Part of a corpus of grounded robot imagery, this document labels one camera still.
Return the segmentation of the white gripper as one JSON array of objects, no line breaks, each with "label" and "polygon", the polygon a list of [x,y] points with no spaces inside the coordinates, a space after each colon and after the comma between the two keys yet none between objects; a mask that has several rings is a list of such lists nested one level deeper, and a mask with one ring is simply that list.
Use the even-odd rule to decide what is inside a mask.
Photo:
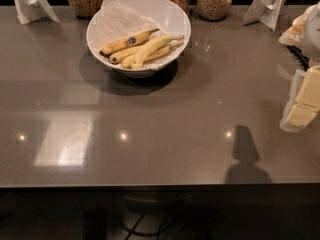
[{"label": "white gripper", "polygon": [[[293,105],[294,101],[309,107]],[[289,100],[286,103],[279,126],[289,133],[304,130],[318,115],[310,107],[320,109],[320,66],[314,66],[305,73],[297,69],[292,77]]]}]

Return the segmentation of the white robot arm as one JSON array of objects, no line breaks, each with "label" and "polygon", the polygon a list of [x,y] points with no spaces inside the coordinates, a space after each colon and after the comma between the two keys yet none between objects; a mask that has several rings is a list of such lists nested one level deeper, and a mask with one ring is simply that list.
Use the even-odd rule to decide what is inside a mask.
[{"label": "white robot arm", "polygon": [[297,133],[320,114],[320,2],[308,7],[279,38],[299,48],[309,59],[306,71],[297,69],[282,113],[280,128]]}]

